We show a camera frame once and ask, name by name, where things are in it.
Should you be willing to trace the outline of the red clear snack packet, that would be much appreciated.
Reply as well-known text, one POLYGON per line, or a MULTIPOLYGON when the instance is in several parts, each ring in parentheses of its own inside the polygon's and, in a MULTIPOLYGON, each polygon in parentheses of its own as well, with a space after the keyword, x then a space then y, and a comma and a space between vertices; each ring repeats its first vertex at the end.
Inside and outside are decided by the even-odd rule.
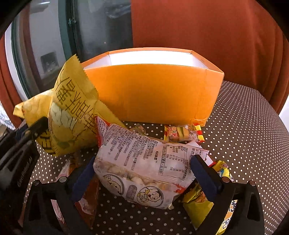
POLYGON ((99 180, 94 172, 93 163, 95 157, 86 161, 79 157, 70 157, 60 173, 57 180, 61 177, 69 177, 71 174, 80 170, 80 175, 76 182, 72 184, 72 199, 81 219, 89 229, 93 228, 96 209, 98 205, 99 180))

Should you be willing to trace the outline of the yellow cartoon snack packet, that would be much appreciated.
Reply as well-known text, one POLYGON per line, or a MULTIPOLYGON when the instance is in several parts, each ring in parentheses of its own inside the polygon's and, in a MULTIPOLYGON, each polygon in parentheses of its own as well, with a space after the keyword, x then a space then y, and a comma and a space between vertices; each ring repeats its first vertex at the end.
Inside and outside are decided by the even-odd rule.
MULTIPOLYGON (((232 182, 234 182, 226 162, 218 160, 216 163, 213 163, 211 167, 218 173, 221 178, 227 177, 232 182)), ((184 195, 182 203, 185 211, 191 219, 193 227, 196 230, 213 207, 213 202, 208 201, 199 183, 193 186, 193 188, 184 195)), ((227 214, 224 217, 224 221, 217 231, 217 234, 223 234, 225 232, 235 210, 236 204, 237 200, 232 200, 227 214)))

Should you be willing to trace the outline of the orange cardboard box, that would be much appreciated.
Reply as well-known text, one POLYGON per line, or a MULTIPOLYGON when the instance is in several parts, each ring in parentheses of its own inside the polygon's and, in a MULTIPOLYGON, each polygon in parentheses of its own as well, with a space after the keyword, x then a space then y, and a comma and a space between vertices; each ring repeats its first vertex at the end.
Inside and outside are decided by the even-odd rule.
POLYGON ((192 50, 129 48, 82 63, 100 100, 122 121, 204 126, 224 72, 192 50))

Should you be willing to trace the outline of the large yellow chip bag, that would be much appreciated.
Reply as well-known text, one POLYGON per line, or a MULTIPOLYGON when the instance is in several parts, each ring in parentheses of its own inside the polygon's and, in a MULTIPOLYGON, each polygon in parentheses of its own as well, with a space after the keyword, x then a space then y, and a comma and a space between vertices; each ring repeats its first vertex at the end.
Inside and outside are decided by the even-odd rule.
POLYGON ((28 126, 48 118, 48 127, 37 138, 43 150, 52 156, 64 156, 96 144, 96 116, 109 123, 123 123, 100 101, 77 56, 67 60, 54 88, 14 107, 13 115, 25 119, 28 126))

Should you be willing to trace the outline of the green framed glass door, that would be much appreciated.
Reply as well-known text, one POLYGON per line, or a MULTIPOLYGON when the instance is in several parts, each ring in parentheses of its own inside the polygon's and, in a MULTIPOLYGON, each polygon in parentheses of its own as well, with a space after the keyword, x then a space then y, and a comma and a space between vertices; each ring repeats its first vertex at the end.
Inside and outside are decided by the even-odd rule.
POLYGON ((16 91, 27 100, 54 86, 73 55, 84 62, 133 46, 131 1, 30 1, 4 35, 16 91))

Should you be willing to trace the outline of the small burger gummy packet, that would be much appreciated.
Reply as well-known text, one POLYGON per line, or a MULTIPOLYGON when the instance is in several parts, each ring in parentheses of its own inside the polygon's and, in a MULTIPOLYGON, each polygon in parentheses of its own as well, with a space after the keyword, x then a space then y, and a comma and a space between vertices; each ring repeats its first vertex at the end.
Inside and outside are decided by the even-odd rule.
POLYGON ((166 125, 164 128, 164 141, 202 143, 205 142, 205 138, 199 124, 185 126, 166 125))

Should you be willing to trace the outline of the left orange curtain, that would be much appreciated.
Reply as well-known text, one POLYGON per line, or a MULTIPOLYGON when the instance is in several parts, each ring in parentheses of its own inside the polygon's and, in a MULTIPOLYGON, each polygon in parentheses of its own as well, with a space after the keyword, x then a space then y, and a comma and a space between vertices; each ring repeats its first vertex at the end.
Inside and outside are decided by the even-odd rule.
POLYGON ((6 111, 8 117, 10 118, 12 124, 15 128, 18 128, 22 120, 19 117, 13 115, 15 105, 22 102, 16 87, 13 83, 10 70, 8 67, 8 62, 6 58, 6 51, 5 51, 5 38, 4 36, 1 37, 1 103, 6 111))

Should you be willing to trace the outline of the brown polka dot tablecloth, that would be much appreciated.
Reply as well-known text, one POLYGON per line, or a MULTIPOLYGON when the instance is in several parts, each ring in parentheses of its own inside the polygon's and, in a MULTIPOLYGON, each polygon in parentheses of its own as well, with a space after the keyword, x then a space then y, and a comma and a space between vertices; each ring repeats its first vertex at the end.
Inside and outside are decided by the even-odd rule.
MULTIPOLYGON (((265 234, 288 234, 288 130, 252 88, 225 81, 203 128, 210 157, 238 183, 256 182, 265 234)), ((194 234, 180 200, 172 210, 145 208, 99 188, 94 234, 194 234)))

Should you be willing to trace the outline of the white red snack bag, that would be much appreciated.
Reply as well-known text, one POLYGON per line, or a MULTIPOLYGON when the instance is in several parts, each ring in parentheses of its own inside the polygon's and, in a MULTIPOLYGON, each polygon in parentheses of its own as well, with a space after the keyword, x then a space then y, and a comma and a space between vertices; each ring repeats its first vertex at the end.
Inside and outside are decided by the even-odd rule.
POLYGON ((99 150, 94 171, 108 191, 128 202, 172 208, 173 201, 195 179, 191 157, 198 154, 207 165, 213 163, 203 148, 164 144, 98 116, 95 123, 99 150))

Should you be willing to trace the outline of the orange red curtain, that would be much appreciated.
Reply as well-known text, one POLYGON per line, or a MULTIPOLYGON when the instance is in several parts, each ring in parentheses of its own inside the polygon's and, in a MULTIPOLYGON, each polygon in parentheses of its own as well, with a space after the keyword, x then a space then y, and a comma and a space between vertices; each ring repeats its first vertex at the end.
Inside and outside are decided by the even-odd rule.
POLYGON ((225 80, 258 90, 280 113, 288 38, 256 1, 132 1, 133 45, 193 50, 225 80))

